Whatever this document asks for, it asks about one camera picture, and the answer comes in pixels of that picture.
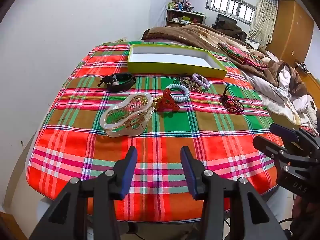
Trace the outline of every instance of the tiled floor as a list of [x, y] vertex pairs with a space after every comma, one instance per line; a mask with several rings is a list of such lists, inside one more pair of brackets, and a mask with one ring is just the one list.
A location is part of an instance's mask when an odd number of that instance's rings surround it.
[[[25, 171], [20, 176], [16, 191], [12, 199], [10, 208], [11, 214], [15, 217], [18, 225], [24, 234], [29, 237], [38, 223], [36, 211], [38, 202], [43, 196], [32, 189], [26, 181]], [[285, 212], [278, 220], [291, 218], [291, 210], [293, 207], [293, 194], [290, 193], [285, 203]], [[291, 222], [282, 223], [283, 229], [289, 228]], [[186, 231], [190, 231], [192, 224], [182, 225], [163, 225], [163, 224], [140, 224], [138, 234], [145, 240], [168, 240], [175, 239], [177, 236]], [[229, 233], [229, 227], [224, 222], [223, 237]], [[135, 235], [122, 235], [121, 240], [139, 240]]]

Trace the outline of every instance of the beaded bracelet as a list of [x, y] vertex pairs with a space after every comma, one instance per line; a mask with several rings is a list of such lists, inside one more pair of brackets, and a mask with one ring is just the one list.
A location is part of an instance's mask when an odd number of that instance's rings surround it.
[[236, 99], [226, 96], [229, 87], [226, 86], [226, 89], [223, 92], [223, 96], [220, 97], [220, 101], [223, 104], [224, 108], [232, 114], [241, 114], [244, 111], [244, 106]]
[[190, 98], [190, 91], [188, 90], [187, 87], [183, 86], [183, 85], [180, 85], [180, 84], [171, 84], [169, 86], [167, 86], [166, 88], [169, 88], [170, 90], [172, 88], [178, 88], [178, 89], [181, 89], [182, 91], [185, 92], [185, 96], [183, 97], [175, 97], [175, 96], [171, 96], [172, 99], [176, 102], [185, 102], [187, 101], [189, 98]]
[[210, 84], [209, 84], [208, 80], [205, 77], [203, 77], [203, 76], [201, 76], [201, 75], [199, 75], [197, 73], [194, 73], [194, 74], [192, 74], [192, 78], [193, 78], [194, 81], [196, 81], [197, 84], [199, 84], [200, 86], [204, 87], [205, 89], [209, 89], [210, 88]]

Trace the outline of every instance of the wooden shelf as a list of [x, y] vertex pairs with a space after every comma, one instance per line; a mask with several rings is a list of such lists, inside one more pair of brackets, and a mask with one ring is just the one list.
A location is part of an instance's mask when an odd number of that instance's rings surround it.
[[168, 20], [168, 22], [170, 22], [170, 23], [177, 23], [177, 24], [181, 24], [181, 25], [188, 25], [189, 23], [181, 23], [181, 22], [175, 22], [175, 21], [169, 21]]
[[179, 25], [188, 25], [189, 23], [182, 23], [182, 22], [174, 22], [172, 20], [173, 17], [175, 18], [180, 18], [182, 16], [187, 16], [190, 18], [190, 21], [198, 22], [204, 24], [204, 21], [206, 19], [205, 15], [200, 15], [192, 12], [187, 12], [187, 11], [181, 11], [181, 10], [175, 10], [175, 9], [167, 9], [167, 19], [166, 19], [166, 24], [165, 26], [176, 26], [178, 27]]
[[202, 14], [191, 13], [191, 12], [182, 11], [182, 10], [176, 10], [176, 9], [167, 9], [167, 11], [173, 11], [173, 12], [180, 12], [180, 13], [192, 14], [192, 15], [196, 15], [196, 16], [203, 17], [203, 18], [206, 17], [205, 15], [202, 15]]

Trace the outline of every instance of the patterned curtain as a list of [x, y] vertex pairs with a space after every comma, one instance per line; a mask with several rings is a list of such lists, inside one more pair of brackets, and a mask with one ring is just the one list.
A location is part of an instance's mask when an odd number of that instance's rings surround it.
[[254, 19], [247, 39], [253, 39], [266, 48], [271, 43], [279, 0], [258, 0]]

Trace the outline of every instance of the purple spiral hair tie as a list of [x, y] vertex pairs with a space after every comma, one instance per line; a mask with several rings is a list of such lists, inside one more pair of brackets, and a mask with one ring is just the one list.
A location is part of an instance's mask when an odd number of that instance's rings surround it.
[[200, 86], [204, 87], [205, 89], [209, 89], [210, 88], [210, 84], [209, 84], [208, 80], [206, 80], [205, 77], [203, 77], [203, 76], [201, 76], [201, 75], [199, 75], [197, 73], [194, 73], [194, 74], [192, 74], [192, 78], [197, 84], [199, 84]]

